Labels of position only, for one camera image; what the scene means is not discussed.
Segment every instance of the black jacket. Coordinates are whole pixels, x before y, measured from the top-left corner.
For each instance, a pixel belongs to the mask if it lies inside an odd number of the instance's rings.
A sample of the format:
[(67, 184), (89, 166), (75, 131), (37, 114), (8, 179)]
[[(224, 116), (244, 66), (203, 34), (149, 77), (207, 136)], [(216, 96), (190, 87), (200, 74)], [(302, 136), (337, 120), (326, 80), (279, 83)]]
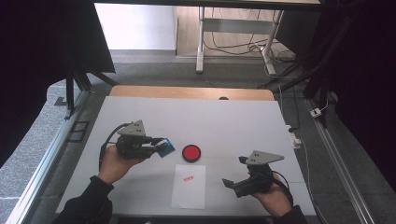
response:
[[(112, 202), (107, 198), (108, 193), (114, 187), (109, 186), (99, 177), (91, 177), (91, 184), (85, 189), (81, 196), (70, 199), (64, 206), (64, 210), (52, 223), (91, 223), (107, 224), (111, 219)], [(300, 206), (296, 205), (285, 216), (273, 218), (274, 224), (305, 224), (305, 216)]]

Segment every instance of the red button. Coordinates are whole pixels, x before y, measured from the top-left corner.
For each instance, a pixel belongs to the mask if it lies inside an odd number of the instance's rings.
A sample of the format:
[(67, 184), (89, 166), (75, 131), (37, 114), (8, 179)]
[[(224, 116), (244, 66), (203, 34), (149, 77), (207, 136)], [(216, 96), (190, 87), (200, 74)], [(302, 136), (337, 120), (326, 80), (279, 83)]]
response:
[(183, 148), (183, 159), (187, 162), (196, 162), (201, 158), (201, 149), (196, 145), (188, 145)]

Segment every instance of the wire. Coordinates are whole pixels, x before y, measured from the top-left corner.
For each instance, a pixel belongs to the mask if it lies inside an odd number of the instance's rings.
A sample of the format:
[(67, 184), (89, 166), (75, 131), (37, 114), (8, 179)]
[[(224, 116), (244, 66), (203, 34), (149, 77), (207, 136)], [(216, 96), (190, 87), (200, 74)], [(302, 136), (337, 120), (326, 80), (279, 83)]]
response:
[(326, 99), (326, 105), (325, 105), (323, 108), (321, 108), (320, 111), (326, 109), (326, 107), (327, 107), (328, 104), (329, 104), (329, 99)]
[(220, 16), (222, 17), (221, 7), (219, 7), (219, 13), (220, 13)]
[(275, 13), (276, 13), (276, 10), (274, 10), (274, 14), (273, 14), (273, 22), (275, 22)]
[[(290, 73), (294, 69), (296, 69), (298, 67), (298, 65), (299, 64), (297, 64), (297, 63), (293, 63), (293, 64), (289, 65), (289, 67), (287, 67), (281, 74), (279, 74), (277, 77), (273, 77), (273, 78), (286, 78), (285, 75), (287, 75), (288, 73)], [(270, 80), (267, 83), (261, 84), (260, 86), (257, 87), (257, 89), (261, 89), (263, 87), (267, 87), (272, 82), (273, 82), (273, 80)]]
[(274, 76), (271, 76), (270, 74), (269, 74), (269, 72), (268, 72), (268, 70), (267, 70), (267, 64), (271, 61), (272, 59), (270, 59), (270, 60), (268, 60), (265, 64), (264, 64), (264, 72), (265, 72), (265, 75), (267, 75), (268, 77), (271, 77), (271, 78), (297, 78), (297, 77), (283, 77), (283, 75), (284, 74), (286, 74), (286, 73), (288, 73), (289, 71), (289, 69), (291, 69), (294, 65), (296, 65), (296, 63), (292, 63), (289, 67), (287, 67), (286, 69), (285, 69), (285, 71), (283, 71), (281, 74), (279, 74), (278, 76), (276, 76), (276, 77), (274, 77)]
[(250, 17), (251, 17), (251, 13), (253, 12), (253, 9), (251, 9), (250, 11), (249, 11), (249, 13), (248, 13), (248, 17), (247, 17), (247, 20), (248, 19), (250, 19)]
[(108, 136), (108, 138), (106, 139), (106, 141), (102, 144), (101, 148), (100, 148), (100, 153), (99, 153), (99, 171), (100, 168), (102, 167), (102, 160), (103, 157), (105, 156), (106, 153), (106, 146), (107, 144), (110, 142), (111, 137), (114, 135), (114, 133), (116, 133), (119, 129), (126, 127), (128, 125), (130, 125), (131, 123), (123, 123), (120, 126), (118, 126), (116, 129), (113, 130), (113, 132), (111, 132), (111, 134)]
[(216, 88), (216, 85), (215, 84), (213, 84), (213, 83), (211, 83), (210, 81), (204, 81), (205, 83), (207, 83), (207, 84), (209, 84), (209, 85), (211, 85), (213, 88)]
[(286, 57), (288, 60), (284, 60), (284, 59), (282, 59), (282, 58), (279, 56), (279, 55), (280, 55), (281, 53), (283, 53), (283, 52), (291, 51), (291, 50), (289, 50), (289, 49), (280, 51), (280, 52), (277, 54), (277, 56), (275, 56), (273, 50), (270, 50), (270, 51), (271, 51), (271, 54), (272, 54), (272, 58), (274, 59), (274, 61), (275, 61), (276, 63), (296, 63), (296, 62), (297, 62), (297, 61), (295, 60), (295, 58)]
[(334, 36), (337, 34), (337, 32), (340, 30), (341, 27), (341, 22), (338, 22), (337, 24), (334, 25), (334, 28), (332, 29), (332, 31), (330, 31), (330, 33), (327, 36), (327, 38), (325, 38), (324, 40), (322, 40), (321, 43), (319, 43), (315, 49), (313, 49), (311, 52), (306, 53), (305, 55), (302, 55), (300, 57), (298, 57), (299, 61), (305, 61), (306, 63), (311, 63), (311, 61), (316, 60), (317, 58), (319, 58), (322, 49), (334, 38)]
[(253, 44), (256, 45), (256, 47), (260, 50), (260, 52), (262, 52), (264, 50), (264, 49), (260, 48), (260, 46), (256, 42), (254, 42)]
[[(205, 45), (205, 47), (207, 47), (208, 49), (213, 49), (213, 48), (210, 48), (210, 47), (206, 44), (205, 41), (204, 41), (204, 45)], [(227, 50), (224, 50), (224, 49), (213, 49), (213, 50), (221, 51), (221, 52), (228, 53), (228, 54), (232, 54), (232, 55), (243, 55), (243, 54), (248, 54), (248, 53), (250, 53), (250, 52), (253, 51), (255, 48), (257, 48), (257, 47), (256, 47), (256, 46), (251, 46), (251, 47), (249, 48), (248, 51), (241, 52), (241, 53), (233, 53), (233, 52), (230, 52), (230, 51), (227, 51)]]
[(279, 87), (280, 112), (282, 113), (282, 117), (285, 118), (285, 116), (283, 115), (282, 90), (280, 89), (280, 84), (277, 84), (277, 86)]
[[(212, 7), (212, 18), (214, 18), (214, 11), (215, 11), (215, 8)], [(257, 19), (256, 19), (256, 20), (259, 19), (261, 11), (262, 11), (262, 10), (260, 9), (260, 10), (259, 10), (259, 13), (258, 13), (258, 15), (257, 15)], [(218, 49), (213, 49), (213, 50), (218, 50), (218, 51), (221, 51), (221, 52), (224, 52), (224, 53), (228, 53), (228, 54), (232, 54), (232, 55), (247, 54), (247, 53), (250, 53), (251, 51), (254, 50), (254, 49), (252, 49), (251, 46), (250, 46), (254, 34), (251, 36), (251, 38), (250, 38), (250, 40), (249, 40), (249, 42), (248, 42), (247, 44), (240, 44), (240, 45), (233, 45), (233, 46), (218, 46), (218, 45), (216, 44), (216, 41), (215, 41), (214, 32), (211, 32), (211, 33), (212, 33), (212, 41), (213, 41), (213, 44), (215, 45), (216, 48), (218, 48)], [(266, 40), (268, 40), (268, 39), (259, 40), (259, 41), (256, 41), (256, 42), (257, 42), (257, 43), (260, 43), (260, 42), (264, 42), (264, 41), (266, 41)], [(205, 44), (205, 46), (206, 46), (208, 49), (212, 49), (212, 48), (210, 48), (210, 47), (205, 43), (205, 41), (204, 41), (204, 44)], [(223, 50), (223, 49), (233, 49), (233, 48), (238, 48), (238, 47), (243, 47), (243, 46), (247, 46), (247, 47), (249, 48), (249, 51), (243, 52), (243, 53), (232, 53), (232, 52), (230, 52), (230, 51)]]
[(280, 172), (278, 172), (278, 171), (273, 171), (273, 172), (276, 173), (277, 175), (282, 176), (283, 180), (285, 180), (286, 186), (288, 187), (288, 189), (290, 189), (290, 187), (289, 187), (289, 182), (288, 182), (288, 180), (285, 178), (285, 176), (283, 176), (283, 175), (282, 175)]
[(320, 209), (319, 209), (317, 203), (316, 203), (315, 200), (314, 200), (314, 196), (312, 195), (312, 191), (311, 191), (311, 182), (310, 182), (310, 181), (311, 181), (311, 180), (310, 180), (310, 172), (309, 172), (309, 161), (308, 161), (308, 150), (306, 149), (306, 145), (305, 145), (304, 140), (301, 139), (301, 138), (300, 138), (300, 140), (301, 140), (301, 142), (303, 143), (304, 149), (305, 149), (306, 172), (307, 172), (307, 180), (308, 180), (308, 183), (307, 183), (307, 185), (308, 185), (308, 193), (309, 193), (309, 196), (311, 197), (312, 202), (314, 202), (314, 204), (315, 204), (316, 210), (317, 210), (318, 213), (319, 213), (319, 217), (320, 217), (319, 220), (320, 220), (320, 222), (321, 222), (321, 219), (323, 218), (323, 220), (325, 221), (325, 223), (328, 224), (329, 222), (326, 220), (326, 218), (325, 218), (325, 217), (323, 216), (323, 214), (321, 213), (321, 211), (320, 211)]
[(296, 90), (293, 86), (293, 101), (294, 101), (294, 105), (296, 106), (296, 114), (297, 114), (297, 128), (294, 128), (294, 130), (300, 129), (300, 112), (298, 110), (298, 106), (297, 106), (297, 99), (296, 99)]

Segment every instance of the white paper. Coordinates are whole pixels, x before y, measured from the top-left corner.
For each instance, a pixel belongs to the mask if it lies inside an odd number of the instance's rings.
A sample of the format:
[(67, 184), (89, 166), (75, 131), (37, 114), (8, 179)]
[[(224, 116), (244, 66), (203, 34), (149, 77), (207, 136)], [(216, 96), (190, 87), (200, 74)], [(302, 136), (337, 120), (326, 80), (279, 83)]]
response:
[(172, 207), (205, 209), (206, 167), (176, 165)]

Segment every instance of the floor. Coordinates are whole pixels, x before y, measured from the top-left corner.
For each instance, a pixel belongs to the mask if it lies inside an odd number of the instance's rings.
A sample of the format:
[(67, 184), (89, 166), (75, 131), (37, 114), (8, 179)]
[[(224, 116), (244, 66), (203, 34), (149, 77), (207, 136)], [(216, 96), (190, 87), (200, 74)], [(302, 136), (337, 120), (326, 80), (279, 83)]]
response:
[[(210, 8), (207, 10), (209, 12), (206, 12), (206, 15), (210, 15)], [(239, 13), (249, 14), (246, 11), (239, 11)], [(226, 41), (232, 38), (222, 38), (220, 34), (216, 34), (216, 37), (218, 35), (219, 45), (237, 44), (236, 42), (227, 43)], [(142, 55), (142, 52), (112, 50), (112, 58), (117, 74), (108, 75), (120, 84), (125, 85), (212, 88), (256, 89), (271, 80), (262, 70), (262, 59), (255, 58), (255, 55), (250, 55), (245, 59), (240, 56), (231, 59), (207, 58), (205, 59), (204, 73), (200, 76), (196, 75), (195, 61), (191, 58), (194, 55), (193, 51), (196, 50), (196, 42), (190, 38), (192, 37), (188, 37), (189, 41), (186, 42), (191, 43), (191, 49), (180, 47), (177, 57), (158, 54)], [(247, 40), (243, 39), (241, 41), (248, 43), (249, 36)], [(212, 52), (215, 52), (215, 50), (206, 50), (205, 54), (210, 56)], [(287, 66), (287, 64), (276, 63), (276, 71), (281, 72)], [(294, 71), (291, 76), (297, 77), (300, 73), (301, 71)], [(28, 212), (23, 223), (50, 223), (56, 216), (54, 211), (57, 204), (62, 198), (71, 174), (73, 174), (74, 167), (89, 137), (102, 102), (110, 91), (110, 87), (100, 79), (90, 76), (90, 80), (92, 82), (92, 91), (89, 92), (89, 99), (85, 104), (85, 109), (78, 118), (78, 121), (88, 122), (86, 134), (82, 136), (75, 136), (75, 133), (69, 134), (69, 139), (79, 139), (79, 141), (68, 141), (64, 144), (54, 163), (56, 165), (51, 168), (43, 184), (44, 187), (38, 192), (32, 209)], [(269, 88), (276, 89), (279, 83), (287, 81), (289, 81), (287, 78), (277, 80)], [(328, 223), (362, 223), (356, 215), (355, 208), (332, 164), (329, 153), (320, 139), (314, 120), (309, 115), (306, 106), (307, 102), (301, 95), (303, 89), (304, 83), (294, 89), (284, 91), (282, 94), (277, 94), (276, 99), (282, 108), (285, 122), (292, 127), (298, 128), (295, 134), (304, 141), (304, 147), (296, 150), (295, 153), (305, 180), (311, 188), (315, 199), (314, 204), (318, 206), (322, 216)], [(49, 88), (48, 101), (42, 113), (35, 121), (31, 131), (26, 134), (14, 155), (0, 169), (0, 223), (6, 223), (18, 199), (28, 185), (35, 168), (49, 147), (52, 136), (58, 132), (60, 123), (64, 120), (65, 106), (60, 103), (63, 100), (64, 93), (63, 81)], [(337, 118), (333, 111), (336, 101), (331, 96), (329, 96), (329, 99), (330, 103), (327, 107), (328, 131), (331, 133), (334, 143), (337, 145), (349, 172), (361, 191), (363, 199), (367, 202), (374, 216), (375, 223), (394, 223), (394, 220), (396, 220), (395, 192), (379, 173), (357, 140)], [(315, 100), (308, 102), (311, 105), (315, 104)], [(128, 223), (130, 221), (132, 220), (123, 219), (120, 222)], [(166, 222), (183, 223), (186, 220), (160, 221), (160, 223)], [(308, 222), (320, 223), (318, 217), (308, 217)]]

